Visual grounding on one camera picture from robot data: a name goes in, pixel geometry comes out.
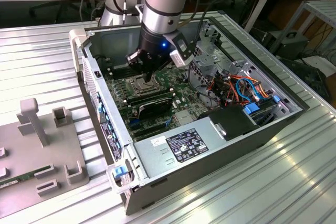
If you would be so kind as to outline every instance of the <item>metal rack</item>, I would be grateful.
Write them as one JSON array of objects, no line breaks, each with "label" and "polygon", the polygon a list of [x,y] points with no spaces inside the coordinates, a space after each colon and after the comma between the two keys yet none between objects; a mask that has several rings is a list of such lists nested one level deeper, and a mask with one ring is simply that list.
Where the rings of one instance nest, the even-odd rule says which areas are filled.
[{"label": "metal rack", "polygon": [[[20,98],[65,106],[75,121],[90,182],[0,223],[334,223],[336,111],[228,16],[210,12],[310,107],[265,146],[131,216],[111,190],[106,162],[78,88],[68,33],[75,23],[0,30],[0,124]],[[239,51],[222,47],[234,58]]]},{"label": "metal rack", "polygon": [[[280,43],[285,38],[286,34],[289,32],[289,30],[292,28],[292,26],[301,16],[304,10],[309,11],[310,15],[306,19],[306,21],[301,25],[298,32],[303,33],[314,17],[317,17],[323,20],[325,23],[327,23],[333,28],[336,28],[336,1],[332,1],[332,0],[304,1],[301,3],[297,11],[294,13],[292,18],[290,19],[290,21],[288,22],[288,24],[286,25],[286,27],[284,28],[280,36],[278,37],[278,39],[274,42],[274,44],[270,48],[269,51],[272,54],[279,47]],[[334,45],[335,43],[336,43],[336,36],[328,43],[328,45],[326,46],[326,49],[328,49],[330,46]]]}]

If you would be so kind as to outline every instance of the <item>motherboard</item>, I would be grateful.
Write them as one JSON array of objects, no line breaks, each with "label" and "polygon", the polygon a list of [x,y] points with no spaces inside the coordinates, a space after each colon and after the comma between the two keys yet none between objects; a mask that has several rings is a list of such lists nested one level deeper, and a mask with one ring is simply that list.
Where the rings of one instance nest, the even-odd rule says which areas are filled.
[{"label": "motherboard", "polygon": [[186,78],[186,70],[168,65],[149,82],[141,75],[115,79],[107,74],[106,84],[133,140],[191,123],[209,110]]}]

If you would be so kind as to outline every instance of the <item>metal bracket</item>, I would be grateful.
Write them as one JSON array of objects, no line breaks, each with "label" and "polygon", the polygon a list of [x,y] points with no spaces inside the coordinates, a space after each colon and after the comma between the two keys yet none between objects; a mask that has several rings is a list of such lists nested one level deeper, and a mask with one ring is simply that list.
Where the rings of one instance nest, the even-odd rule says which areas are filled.
[{"label": "metal bracket", "polygon": [[78,168],[78,172],[73,172],[72,170],[68,169],[67,165],[64,165],[65,176],[67,178],[68,184],[70,185],[77,183],[81,181],[83,178],[85,178],[85,174],[82,170],[82,167],[79,161],[77,161],[77,168]]}]

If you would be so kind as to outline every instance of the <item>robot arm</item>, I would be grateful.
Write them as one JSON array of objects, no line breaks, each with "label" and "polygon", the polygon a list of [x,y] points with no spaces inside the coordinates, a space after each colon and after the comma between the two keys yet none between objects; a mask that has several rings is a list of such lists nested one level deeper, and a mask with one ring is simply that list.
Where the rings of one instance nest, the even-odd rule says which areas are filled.
[{"label": "robot arm", "polygon": [[171,60],[185,66],[192,60],[194,42],[187,43],[177,30],[185,0],[145,0],[137,51],[127,56],[133,69],[143,73],[145,81]]}]

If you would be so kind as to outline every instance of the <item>blue tab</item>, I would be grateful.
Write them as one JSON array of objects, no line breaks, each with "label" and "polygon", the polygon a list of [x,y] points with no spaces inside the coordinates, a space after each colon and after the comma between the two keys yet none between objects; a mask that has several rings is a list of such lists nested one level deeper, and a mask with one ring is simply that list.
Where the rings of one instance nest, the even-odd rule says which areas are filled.
[{"label": "blue tab", "polygon": [[119,167],[116,167],[113,171],[113,176],[115,178],[120,178],[122,175],[125,175],[128,173],[128,170],[127,170],[127,167],[126,166],[119,166]]},{"label": "blue tab", "polygon": [[252,112],[255,112],[255,111],[259,110],[259,107],[255,103],[250,103],[250,104],[245,106],[244,110],[247,114],[250,115]]},{"label": "blue tab", "polygon": [[273,95],[273,100],[278,103],[280,102],[280,97],[278,97],[277,95]]},{"label": "blue tab", "polygon": [[103,106],[103,104],[100,102],[100,103],[98,104],[98,111],[99,111],[99,112],[101,112],[102,106]]}]

